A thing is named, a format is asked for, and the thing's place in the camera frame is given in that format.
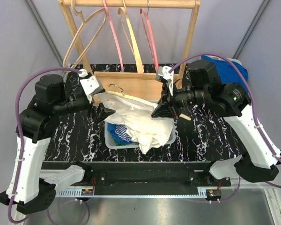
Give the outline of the green tank top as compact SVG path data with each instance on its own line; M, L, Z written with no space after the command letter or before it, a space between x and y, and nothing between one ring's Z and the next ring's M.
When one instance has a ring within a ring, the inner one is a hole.
M115 142L115 145L116 145L116 146L123 146L123 145L126 145L125 143L124 143L124 144L118 143L116 140L114 140L114 142Z

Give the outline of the pink plastic hanger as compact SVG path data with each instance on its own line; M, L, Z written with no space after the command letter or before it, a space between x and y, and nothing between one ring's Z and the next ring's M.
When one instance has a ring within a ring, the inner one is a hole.
M107 17L109 19L109 24L110 24L111 31L112 31L112 34L113 34L113 38L114 38L114 42L115 42L115 45L116 45L116 49L117 49L117 52L118 52L119 62L120 62L120 66L121 66L121 72L124 72L124 65L123 65L121 49L120 49L120 45L119 45L119 42L118 42L118 37L117 37L116 32L115 32L113 21L112 21L111 15L109 13L109 9L107 7L106 0L102 0L102 2L103 2L103 5L104 5L104 9L106 11Z

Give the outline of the blue white striped tank top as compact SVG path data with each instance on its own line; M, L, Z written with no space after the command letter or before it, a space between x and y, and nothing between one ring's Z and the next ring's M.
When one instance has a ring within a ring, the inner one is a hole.
M125 142L131 142L132 138L127 134L126 131L127 128L125 125L116 125L115 133L117 134L117 136Z

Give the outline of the white-top hanger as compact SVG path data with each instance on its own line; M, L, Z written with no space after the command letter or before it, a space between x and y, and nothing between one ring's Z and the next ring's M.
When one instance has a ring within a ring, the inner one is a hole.
M142 104L145 104L145 105L148 105L148 106L150 106L150 107L153 107L154 109L157 108L157 103L149 102L149 101L144 100L144 99L139 98L139 97L127 95L127 94L124 93L124 89L121 88L121 87L118 86L118 85L115 85L115 84L112 84L112 83L111 83L111 84L109 84L109 87L110 87L110 86L115 86L115 87L117 87L118 89L121 90L121 92L106 90L105 93L110 94L110 95L115 95L115 96L118 96L118 97L123 97L123 98L130 99L130 100L133 100L133 101L137 101L137 102L140 102L140 103L142 103Z

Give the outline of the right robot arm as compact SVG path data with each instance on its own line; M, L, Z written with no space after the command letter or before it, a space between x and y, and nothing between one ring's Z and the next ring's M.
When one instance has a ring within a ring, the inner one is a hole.
M273 181L279 173L281 150L268 139L253 113L253 101L246 89L235 82L223 84L216 65L208 60L197 60L187 68L191 83L177 89L171 67L159 67L156 80L162 92L153 118L183 117L180 109L191 105L205 105L219 114L233 128L246 148L246 153L227 160L210 163L203 180L213 186L226 177L241 177L257 183Z

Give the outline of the pink striped-top hanger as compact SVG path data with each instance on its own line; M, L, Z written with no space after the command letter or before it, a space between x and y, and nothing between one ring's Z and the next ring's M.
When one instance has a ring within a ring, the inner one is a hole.
M144 31L145 31L145 35L146 35L146 38L147 38L148 46L149 46L149 49L150 49L150 52L151 52L154 68L155 68L155 71L157 72L158 68L159 68L159 63L158 63L158 56L157 56L157 51L156 51L154 34L153 34L153 30L152 30L150 20L149 20L149 17L148 17L149 6L150 6L150 4L149 4L149 1L147 0L147 11L145 12L145 9L141 8L140 9L140 16L141 16L143 28L144 28Z

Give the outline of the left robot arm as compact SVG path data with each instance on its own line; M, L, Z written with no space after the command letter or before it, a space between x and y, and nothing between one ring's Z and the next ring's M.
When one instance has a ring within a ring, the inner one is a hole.
M44 75L35 84L35 95L17 121L17 156L9 188L0 193L0 203L16 205L17 211L29 215L46 210L57 193L72 184L88 185L93 181L92 169L82 162L74 162L67 169L46 179L40 178L44 154L62 115L87 111L99 123L113 110L99 105L93 108L92 97L104 92L96 76L80 80L81 90L73 97L66 94L60 75Z

